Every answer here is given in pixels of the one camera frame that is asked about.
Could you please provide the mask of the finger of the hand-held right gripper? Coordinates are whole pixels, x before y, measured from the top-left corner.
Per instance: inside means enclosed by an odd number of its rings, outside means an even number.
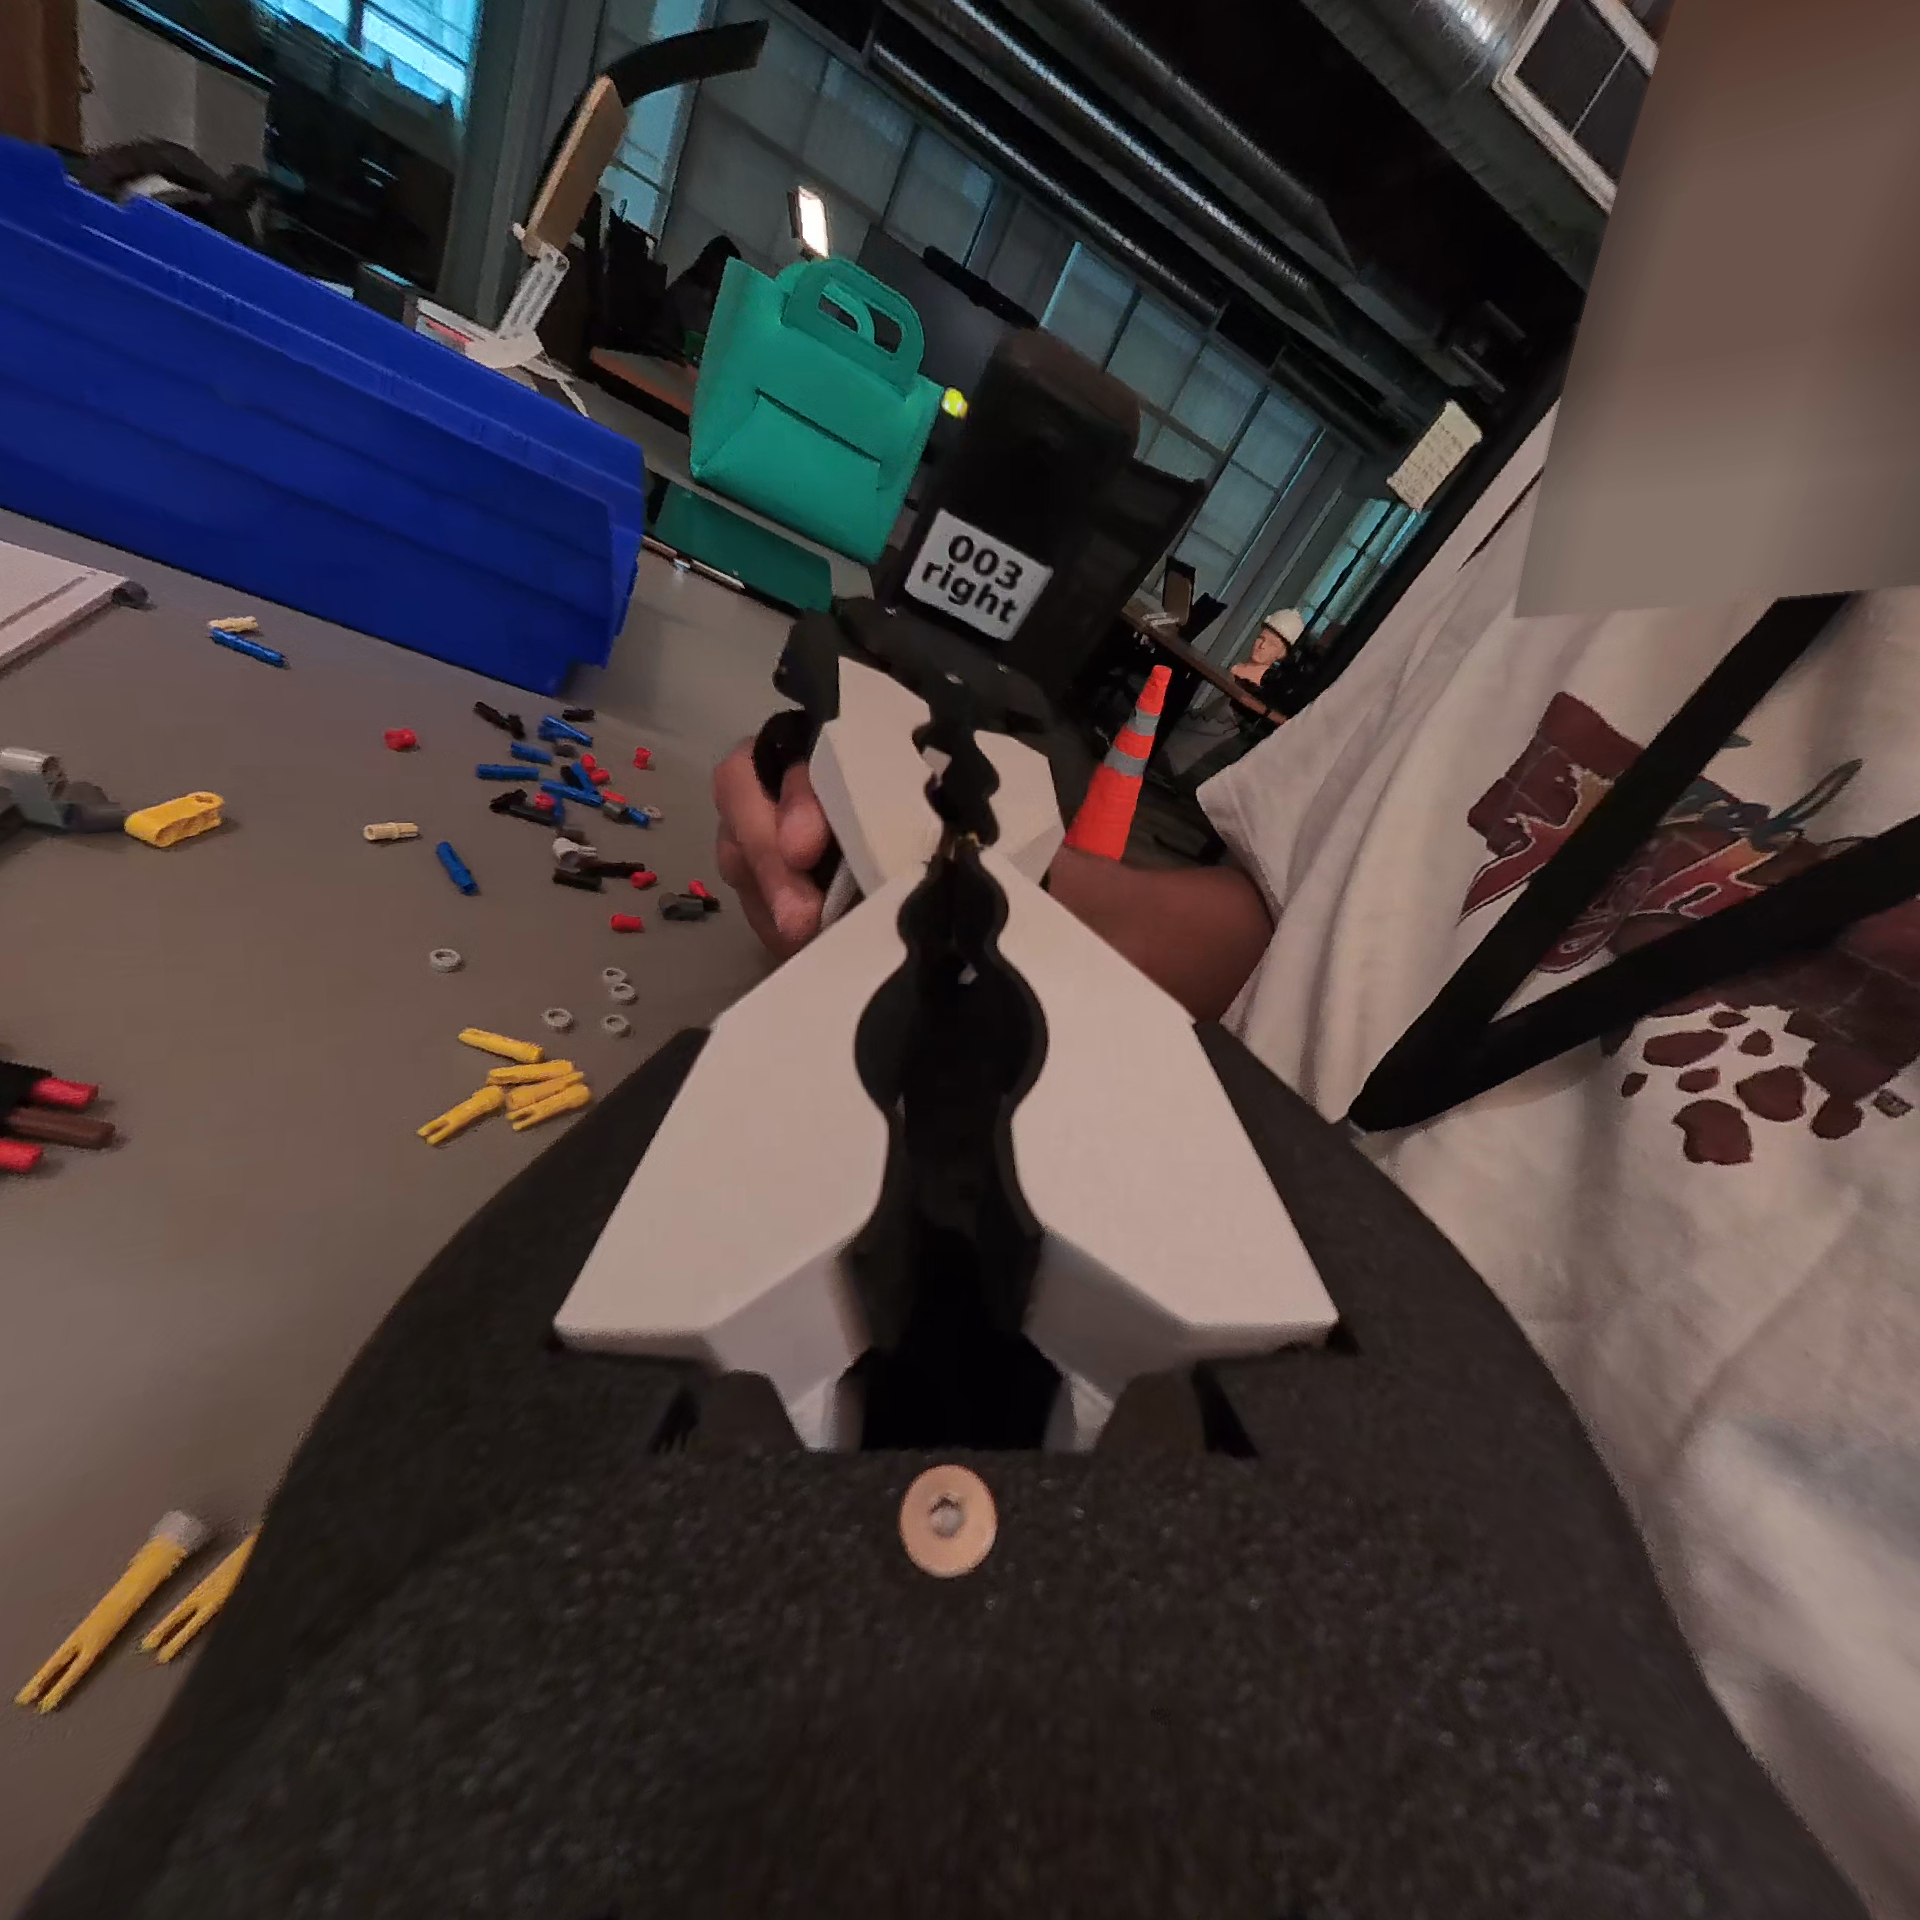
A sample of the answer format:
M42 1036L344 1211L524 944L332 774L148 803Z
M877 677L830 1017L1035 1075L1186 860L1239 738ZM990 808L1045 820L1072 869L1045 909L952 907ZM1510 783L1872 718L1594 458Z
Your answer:
M965 823L988 808L995 829L993 839L979 833L979 857L957 864L962 890L1005 884L1015 871L1028 884L1048 886L1048 869L1066 833L1050 761L1006 731L969 731L957 768L965 794L975 803Z
M925 757L935 718L937 708L906 683L837 660L837 711L820 723L807 763L837 846L826 904L853 904L897 879L925 879L943 833L927 797L946 763L943 750Z

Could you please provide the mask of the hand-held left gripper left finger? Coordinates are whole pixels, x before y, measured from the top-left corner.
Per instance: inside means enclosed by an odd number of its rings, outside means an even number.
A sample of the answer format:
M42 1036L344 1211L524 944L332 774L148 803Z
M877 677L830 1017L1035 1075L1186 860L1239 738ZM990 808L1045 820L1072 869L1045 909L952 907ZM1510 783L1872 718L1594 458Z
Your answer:
M897 874L717 1014L555 1334L568 1351L767 1375L804 1444L847 1444L844 1375L869 1346L849 1242L890 1128L854 1067L869 999L906 950Z

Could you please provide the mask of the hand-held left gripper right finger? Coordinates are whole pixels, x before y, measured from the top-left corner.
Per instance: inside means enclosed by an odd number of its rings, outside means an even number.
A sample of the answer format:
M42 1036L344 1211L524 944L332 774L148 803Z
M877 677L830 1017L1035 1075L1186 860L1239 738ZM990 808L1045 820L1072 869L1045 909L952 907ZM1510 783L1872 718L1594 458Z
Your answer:
M1105 1428L1139 1375L1319 1346L1337 1308L1186 1012L1009 860L982 874L1045 1017L1009 1135L1045 1232L1025 1336L1058 1369L1048 1428Z

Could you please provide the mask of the pile of yellow lego pins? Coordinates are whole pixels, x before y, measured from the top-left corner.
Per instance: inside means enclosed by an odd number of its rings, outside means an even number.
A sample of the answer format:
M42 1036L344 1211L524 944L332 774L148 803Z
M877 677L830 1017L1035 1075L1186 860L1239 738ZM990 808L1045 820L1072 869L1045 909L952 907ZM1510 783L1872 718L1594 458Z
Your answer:
M510 1133L530 1133L591 1103L583 1069L568 1057L553 1057L543 1045L482 1027L462 1027L458 1045L482 1057L487 1069L454 1106L418 1125L415 1138L430 1146L444 1146L494 1115Z

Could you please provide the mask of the cluster of grey lego rings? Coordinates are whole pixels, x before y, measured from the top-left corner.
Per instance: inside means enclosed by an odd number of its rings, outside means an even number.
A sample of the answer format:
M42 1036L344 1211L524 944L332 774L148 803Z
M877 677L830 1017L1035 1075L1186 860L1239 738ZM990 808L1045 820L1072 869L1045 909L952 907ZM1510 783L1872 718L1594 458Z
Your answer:
M535 980L524 969L510 969L494 980L487 967L478 967L478 962L454 947L430 947L422 967L435 976L451 977L478 976L481 983L491 980L500 993L511 990L517 996L515 1007L520 1007L530 1017L538 1017L541 1027L553 1036L583 1036L587 1029L595 1029L608 1037L628 1037L634 1032L628 1007L637 999L637 987L634 973L626 967L601 967L591 976L591 996L583 996L587 976L581 976L571 980L577 993L565 993L564 999L535 999Z

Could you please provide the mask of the person's right forearm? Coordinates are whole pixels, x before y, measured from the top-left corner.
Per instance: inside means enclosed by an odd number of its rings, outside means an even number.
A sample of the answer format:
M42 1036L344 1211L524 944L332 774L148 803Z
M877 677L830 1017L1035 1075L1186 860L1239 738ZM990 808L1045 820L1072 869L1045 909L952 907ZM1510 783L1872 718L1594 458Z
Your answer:
M1239 867L1129 867L1065 846L1048 890L1192 1022L1222 1022L1249 983L1277 929Z

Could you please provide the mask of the pile of mixed lego pins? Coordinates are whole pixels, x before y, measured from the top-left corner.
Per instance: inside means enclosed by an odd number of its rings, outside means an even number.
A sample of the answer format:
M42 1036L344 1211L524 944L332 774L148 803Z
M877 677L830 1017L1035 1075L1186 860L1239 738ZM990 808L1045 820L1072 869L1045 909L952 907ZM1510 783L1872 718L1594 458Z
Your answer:
M587 707L474 704L474 723L488 740L462 763L468 808L511 840L541 907L618 944L724 914L709 814L666 780L658 744L623 740Z

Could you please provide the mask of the yellow lego pin grey cap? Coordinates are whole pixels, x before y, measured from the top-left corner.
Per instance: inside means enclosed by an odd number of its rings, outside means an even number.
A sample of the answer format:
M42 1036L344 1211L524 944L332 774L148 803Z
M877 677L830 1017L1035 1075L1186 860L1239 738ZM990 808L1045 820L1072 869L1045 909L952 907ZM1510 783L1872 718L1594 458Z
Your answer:
M209 1537L209 1521L182 1510L162 1514L108 1590L15 1694L15 1704L36 1713L58 1710L103 1658L123 1627L128 1627L128 1623L155 1600L179 1564L209 1542Z
M239 1584L251 1550L256 1548L259 1524L254 1524L209 1572L202 1572L146 1633L139 1650L148 1653L158 1664L176 1658L185 1645L191 1645L211 1620L221 1617L226 1603Z

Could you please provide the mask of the grey black lego chassis assembly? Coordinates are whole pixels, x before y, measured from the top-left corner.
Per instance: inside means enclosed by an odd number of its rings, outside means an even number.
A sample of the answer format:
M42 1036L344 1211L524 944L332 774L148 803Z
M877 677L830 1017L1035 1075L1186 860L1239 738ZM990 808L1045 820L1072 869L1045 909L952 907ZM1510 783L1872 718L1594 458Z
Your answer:
M45 836L116 833L126 806L98 783L73 780L58 756L3 750L3 839L16 829ZM100 1150L116 1138L95 1080L3 1056L3 1176L30 1176L49 1146Z

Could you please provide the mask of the lego instruction booklet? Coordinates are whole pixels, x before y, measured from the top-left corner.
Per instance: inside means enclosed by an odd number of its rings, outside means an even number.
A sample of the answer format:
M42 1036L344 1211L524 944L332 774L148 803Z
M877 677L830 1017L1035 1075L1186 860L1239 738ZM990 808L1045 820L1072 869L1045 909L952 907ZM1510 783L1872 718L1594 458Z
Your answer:
M3 671L105 610L128 578L3 541Z

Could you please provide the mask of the person's right hand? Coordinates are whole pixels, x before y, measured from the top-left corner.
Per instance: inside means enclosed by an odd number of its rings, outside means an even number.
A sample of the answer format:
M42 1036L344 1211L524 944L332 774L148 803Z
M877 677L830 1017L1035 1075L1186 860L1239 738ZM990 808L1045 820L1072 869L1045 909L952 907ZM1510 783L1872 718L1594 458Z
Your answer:
M756 738L737 738L711 773L716 864L743 920L774 962L820 932L826 886L813 879L837 853L809 768L784 768L771 797L757 780Z

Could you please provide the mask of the orange traffic cone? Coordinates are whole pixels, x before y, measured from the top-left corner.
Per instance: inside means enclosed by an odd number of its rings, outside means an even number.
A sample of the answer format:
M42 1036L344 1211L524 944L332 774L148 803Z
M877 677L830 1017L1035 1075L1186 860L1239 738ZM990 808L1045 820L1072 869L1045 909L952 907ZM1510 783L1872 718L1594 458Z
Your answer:
M1105 761L1092 768L1091 787L1066 823L1065 846L1118 860L1126 853L1135 823L1139 793L1152 756L1171 667L1159 664L1139 685L1129 718L1115 730Z

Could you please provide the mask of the stack of blue plastic bins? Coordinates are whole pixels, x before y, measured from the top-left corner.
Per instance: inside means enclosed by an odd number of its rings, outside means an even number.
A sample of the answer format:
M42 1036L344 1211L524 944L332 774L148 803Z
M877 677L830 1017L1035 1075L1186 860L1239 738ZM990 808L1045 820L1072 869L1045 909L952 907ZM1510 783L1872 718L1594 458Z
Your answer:
M555 695L626 627L644 455L6 137L3 505Z

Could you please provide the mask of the ceiling air vent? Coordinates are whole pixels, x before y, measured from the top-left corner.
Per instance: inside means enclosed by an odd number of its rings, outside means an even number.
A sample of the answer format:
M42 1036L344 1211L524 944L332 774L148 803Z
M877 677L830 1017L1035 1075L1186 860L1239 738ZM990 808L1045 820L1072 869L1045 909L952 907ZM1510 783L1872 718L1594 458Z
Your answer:
M1493 90L1598 195L1620 182L1657 57L1628 3L1537 3Z

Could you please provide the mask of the metal ceiling duct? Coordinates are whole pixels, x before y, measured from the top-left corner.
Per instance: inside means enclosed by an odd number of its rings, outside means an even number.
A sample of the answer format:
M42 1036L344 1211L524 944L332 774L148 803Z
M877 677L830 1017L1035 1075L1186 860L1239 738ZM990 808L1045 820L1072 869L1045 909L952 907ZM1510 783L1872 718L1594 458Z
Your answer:
M1272 311L1435 335L1503 215L1302 3L890 3L1212 275Z

